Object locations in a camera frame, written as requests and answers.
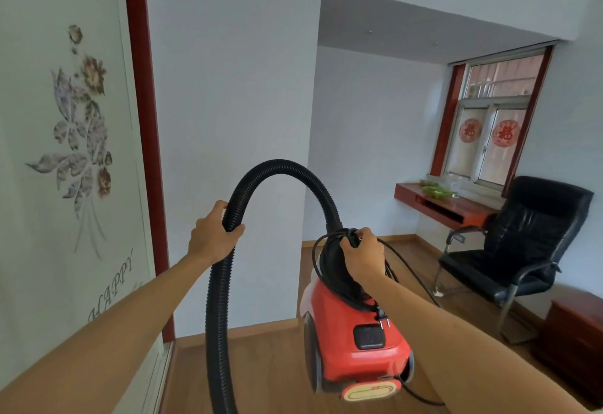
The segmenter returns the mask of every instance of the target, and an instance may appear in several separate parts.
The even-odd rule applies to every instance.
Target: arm
[[[351,276],[414,349],[454,414],[585,414],[571,395],[502,343],[387,278],[383,246],[368,228],[341,247]]]
[[[163,326],[199,276],[245,227],[226,233],[218,201],[197,220],[185,258],[116,303],[0,392],[3,414],[110,414]]]

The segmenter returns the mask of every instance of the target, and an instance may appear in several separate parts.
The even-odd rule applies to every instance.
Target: wooden shelf
[[[463,197],[433,198],[425,194],[418,183],[397,183],[394,198],[453,230],[468,225],[483,227],[498,213],[494,208]]]

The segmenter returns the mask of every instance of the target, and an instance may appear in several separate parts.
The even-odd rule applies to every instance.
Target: glass
[[[479,136],[482,133],[487,112],[487,107],[463,108],[448,155],[447,171],[449,173],[471,177],[473,159],[478,151]]]
[[[525,115],[525,109],[496,111],[479,179],[505,185]]]
[[[465,98],[531,95],[542,57],[536,55],[471,67]]]

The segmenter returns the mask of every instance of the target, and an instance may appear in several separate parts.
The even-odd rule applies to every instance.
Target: floral painting
[[[100,106],[107,70],[102,60],[82,51],[84,35],[77,25],[69,26],[68,33],[75,71],[68,74],[62,67],[51,71],[54,101],[61,117],[52,130],[60,146],[26,165],[42,174],[55,172],[57,189],[64,199],[72,201],[79,220],[74,251],[86,227],[100,259],[98,240],[107,238],[96,215],[95,196],[103,199],[110,194],[109,167],[113,163]]]

